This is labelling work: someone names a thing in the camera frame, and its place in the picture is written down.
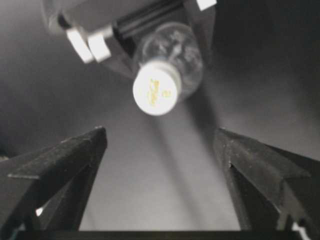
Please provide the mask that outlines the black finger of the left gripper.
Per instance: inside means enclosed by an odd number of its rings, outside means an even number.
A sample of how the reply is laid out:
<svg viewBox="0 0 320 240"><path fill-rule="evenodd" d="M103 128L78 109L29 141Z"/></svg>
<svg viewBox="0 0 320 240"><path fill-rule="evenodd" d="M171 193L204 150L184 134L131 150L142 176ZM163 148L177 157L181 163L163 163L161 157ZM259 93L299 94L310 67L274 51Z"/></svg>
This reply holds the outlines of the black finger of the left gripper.
<svg viewBox="0 0 320 240"><path fill-rule="evenodd" d="M189 25L196 36L202 58L206 65L212 63L212 45L216 23L216 0L185 0Z"/></svg>

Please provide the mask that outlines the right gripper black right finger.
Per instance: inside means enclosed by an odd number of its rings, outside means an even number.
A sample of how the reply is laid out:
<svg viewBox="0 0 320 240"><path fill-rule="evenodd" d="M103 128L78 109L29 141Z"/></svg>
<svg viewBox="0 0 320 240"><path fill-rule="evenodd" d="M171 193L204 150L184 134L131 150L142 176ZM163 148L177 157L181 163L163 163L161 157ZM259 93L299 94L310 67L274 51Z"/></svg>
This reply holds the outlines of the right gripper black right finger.
<svg viewBox="0 0 320 240"><path fill-rule="evenodd" d="M294 224L320 237L320 163L223 128L214 154L241 230L284 233Z"/></svg>

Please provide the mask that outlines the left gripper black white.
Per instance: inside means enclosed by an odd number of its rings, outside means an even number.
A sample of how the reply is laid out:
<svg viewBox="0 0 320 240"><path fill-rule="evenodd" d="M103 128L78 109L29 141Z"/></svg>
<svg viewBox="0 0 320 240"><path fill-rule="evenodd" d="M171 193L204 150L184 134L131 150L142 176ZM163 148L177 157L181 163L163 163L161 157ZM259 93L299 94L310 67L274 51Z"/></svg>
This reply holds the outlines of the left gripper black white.
<svg viewBox="0 0 320 240"><path fill-rule="evenodd" d="M43 0L41 7L48 30L65 35L83 62L111 64L129 79L143 37L169 22L191 28L185 0Z"/></svg>

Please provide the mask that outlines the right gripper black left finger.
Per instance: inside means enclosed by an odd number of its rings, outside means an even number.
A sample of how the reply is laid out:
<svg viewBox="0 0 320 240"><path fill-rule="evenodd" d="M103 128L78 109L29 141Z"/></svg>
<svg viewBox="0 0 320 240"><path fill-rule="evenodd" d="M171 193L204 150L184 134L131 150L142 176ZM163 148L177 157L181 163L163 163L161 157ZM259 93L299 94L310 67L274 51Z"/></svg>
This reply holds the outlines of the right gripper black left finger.
<svg viewBox="0 0 320 240"><path fill-rule="evenodd" d="M1 161L1 239L88 239L80 224L107 145L99 126Z"/></svg>

